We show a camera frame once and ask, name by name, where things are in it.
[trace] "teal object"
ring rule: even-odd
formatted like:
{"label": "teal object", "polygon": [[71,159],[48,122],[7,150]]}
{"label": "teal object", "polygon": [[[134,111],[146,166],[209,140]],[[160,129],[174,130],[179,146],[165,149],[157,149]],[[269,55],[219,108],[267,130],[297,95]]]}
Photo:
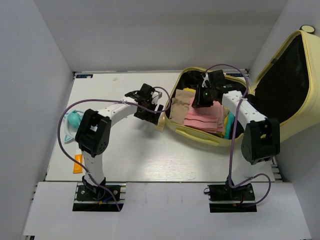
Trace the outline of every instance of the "teal object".
{"label": "teal object", "polygon": [[67,118],[68,118],[68,122],[69,124],[75,128],[78,129],[80,126],[80,122],[82,120],[82,115],[80,115],[79,113],[77,113],[76,110],[73,110],[70,114],[68,114]]}
{"label": "teal object", "polygon": [[226,122],[224,139],[229,139],[232,124],[235,121],[235,115],[229,111],[228,121]]}

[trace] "tabletop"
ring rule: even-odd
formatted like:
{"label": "tabletop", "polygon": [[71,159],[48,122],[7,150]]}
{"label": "tabletop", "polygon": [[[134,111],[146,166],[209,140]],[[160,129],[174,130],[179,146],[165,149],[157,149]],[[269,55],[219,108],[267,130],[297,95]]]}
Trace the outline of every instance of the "tabletop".
{"label": "tabletop", "polygon": [[[170,92],[179,72],[124,72],[93,73],[92,78],[75,78],[68,106],[84,99],[121,100],[124,94],[138,90],[143,83],[161,86]],[[159,104],[165,105],[166,94]],[[111,103],[85,102],[76,110],[99,110]],[[61,139],[64,139],[63,127]],[[237,141],[233,166],[241,157],[241,141]],[[74,156],[76,142],[64,144],[66,151]],[[224,182],[228,175],[230,147],[206,145],[165,127],[163,132],[152,123],[129,116],[115,124],[110,133],[109,145],[103,153],[103,172],[107,182]],[[55,142],[46,181],[81,181],[84,173],[73,174],[74,163]],[[271,165],[261,169],[274,182]],[[254,180],[266,182],[263,176]]]}

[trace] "open suitcase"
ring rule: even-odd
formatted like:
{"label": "open suitcase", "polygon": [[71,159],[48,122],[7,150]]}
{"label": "open suitcase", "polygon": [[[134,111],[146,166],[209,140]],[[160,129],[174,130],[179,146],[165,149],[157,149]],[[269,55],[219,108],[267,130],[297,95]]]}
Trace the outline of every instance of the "open suitcase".
{"label": "open suitcase", "polygon": [[[180,74],[172,92],[184,88],[196,89],[203,81],[200,67],[188,67]],[[245,81],[225,75],[228,81]],[[267,116],[280,122],[280,141],[320,122],[320,37],[299,30],[294,32],[263,69],[249,89],[250,102]],[[172,122],[170,109],[165,112],[165,123],[176,133],[213,146],[229,146],[230,139]],[[243,128],[237,124],[237,139]]]}

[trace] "cable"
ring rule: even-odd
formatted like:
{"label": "cable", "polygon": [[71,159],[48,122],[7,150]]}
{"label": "cable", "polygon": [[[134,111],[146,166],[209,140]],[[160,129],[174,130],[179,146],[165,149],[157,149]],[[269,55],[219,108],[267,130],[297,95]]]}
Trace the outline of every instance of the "cable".
{"label": "cable", "polygon": [[240,182],[239,184],[237,185],[232,185],[232,178],[231,178],[231,174],[232,174],[232,163],[233,163],[233,156],[234,156],[234,149],[235,149],[235,140],[236,140],[236,129],[237,129],[237,123],[238,123],[238,115],[239,115],[239,109],[240,109],[240,105],[242,103],[242,101],[244,100],[244,97],[248,94],[249,92],[249,80],[248,78],[245,76],[245,74],[238,68],[236,68],[235,66],[232,66],[232,65],[229,65],[229,64],[224,64],[224,63],[221,63],[221,64],[215,64],[211,67],[209,67],[208,69],[205,70],[205,73],[207,71],[209,71],[210,69],[214,68],[214,67],[217,67],[217,66],[228,66],[228,67],[231,67],[237,71],[239,71],[241,73],[241,75],[244,77],[244,80],[245,80],[245,83],[246,83],[246,86],[245,86],[245,92],[244,94],[242,95],[242,98],[240,98],[240,101],[238,103],[238,105],[236,106],[236,111],[235,111],[235,117],[234,117],[234,126],[233,126],[233,131],[232,131],[232,139],[231,139],[231,146],[230,146],[230,159],[229,159],[229,175],[228,175],[228,182],[229,182],[229,186],[230,188],[232,189],[235,189],[239,186],[241,186],[242,184],[245,184],[246,182],[250,181],[250,180],[253,180],[259,176],[265,176],[267,179],[268,179],[268,183],[269,183],[269,186],[268,186],[268,190],[266,191],[266,194],[257,202],[255,202],[254,204],[251,204],[251,205],[247,205],[248,207],[251,207],[251,206],[254,206],[254,205],[257,205],[259,203],[261,203],[269,194],[270,192],[270,189],[271,189],[271,179],[270,177],[265,174],[265,173],[259,173],[253,177],[249,177],[248,179]]}
{"label": "cable", "polygon": [[[163,113],[163,112],[167,111],[167,110],[170,108],[170,105],[171,105],[170,94],[168,93],[167,90],[165,90],[165,89],[164,89],[163,87],[161,87],[161,86],[155,86],[154,89],[161,89],[161,90],[163,90],[163,91],[166,93],[166,95],[168,96],[168,101],[169,101],[168,103],[169,103],[169,104],[168,104],[168,106],[167,106],[165,109],[163,109],[163,110],[161,110],[161,111],[152,111],[152,110],[150,110],[150,109],[148,109],[148,108],[146,108],[146,107],[144,107],[144,106],[141,106],[141,105],[139,105],[139,104],[137,104],[137,103],[134,103],[134,102],[125,101],[124,103],[125,103],[125,104],[128,104],[128,105],[137,106],[138,108],[141,108],[141,109],[146,110],[146,111],[151,112],[151,113]],[[62,121],[63,121],[63,119],[64,119],[64,115],[65,115],[72,107],[74,107],[75,105],[78,105],[78,104],[81,104],[81,103],[86,103],[86,102],[104,102],[104,103],[117,103],[117,104],[122,104],[122,103],[123,103],[123,101],[120,101],[120,100],[106,100],[106,99],[95,99],[95,98],[93,98],[93,99],[84,99],[84,100],[77,101],[77,102],[71,104],[70,106],[68,106],[68,107],[63,111],[63,113],[62,113],[61,116],[60,116],[59,122],[58,122],[58,129],[57,129],[58,144],[59,144],[59,147],[61,148],[61,151],[64,153],[64,155],[66,155],[66,156],[67,156],[71,161],[73,161],[74,163],[80,165],[80,166],[87,172],[89,178],[91,179],[91,181],[92,181],[95,185],[97,185],[98,187],[106,190],[106,191],[111,195],[111,197],[113,198],[113,200],[114,200],[114,202],[115,202],[115,204],[116,204],[116,207],[117,207],[118,211],[120,212],[121,209],[120,209],[119,204],[118,204],[118,202],[117,202],[114,194],[112,193],[112,191],[110,191],[107,187],[102,186],[102,185],[100,185],[99,183],[97,183],[96,180],[92,177],[92,175],[91,175],[91,173],[89,172],[89,170],[88,170],[83,164],[81,164],[80,162],[76,161],[72,156],[70,156],[70,155],[67,153],[67,151],[65,150],[65,148],[64,148],[64,146],[63,146],[63,144],[62,144],[62,141],[61,141],[61,137],[60,137],[61,123],[62,123]]]}

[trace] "suitcase handle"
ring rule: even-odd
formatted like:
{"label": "suitcase handle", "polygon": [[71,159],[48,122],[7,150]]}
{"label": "suitcase handle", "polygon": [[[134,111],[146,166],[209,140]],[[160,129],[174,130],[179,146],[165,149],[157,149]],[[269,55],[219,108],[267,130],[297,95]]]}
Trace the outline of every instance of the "suitcase handle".
{"label": "suitcase handle", "polygon": [[217,141],[214,141],[214,140],[211,140],[211,139],[202,139],[200,137],[193,136],[193,135],[191,135],[189,133],[186,133],[184,130],[179,129],[179,128],[176,128],[175,132],[177,134],[180,134],[182,136],[185,136],[185,137],[187,137],[189,139],[195,140],[195,141],[203,143],[203,144],[209,144],[209,145],[213,145],[213,146],[218,146],[219,145],[219,142],[217,142]]}

